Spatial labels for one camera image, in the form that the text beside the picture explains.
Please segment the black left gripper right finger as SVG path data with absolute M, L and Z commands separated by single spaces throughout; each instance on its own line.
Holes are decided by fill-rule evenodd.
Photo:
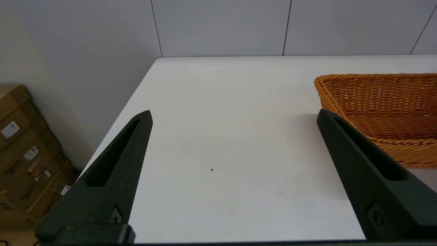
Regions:
M 334 112 L 316 123 L 367 240 L 436 241 L 435 191 Z

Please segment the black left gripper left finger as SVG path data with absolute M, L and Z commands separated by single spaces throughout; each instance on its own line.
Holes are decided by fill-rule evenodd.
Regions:
M 36 229 L 39 240 L 134 240 L 128 224 L 153 126 L 134 116 Z

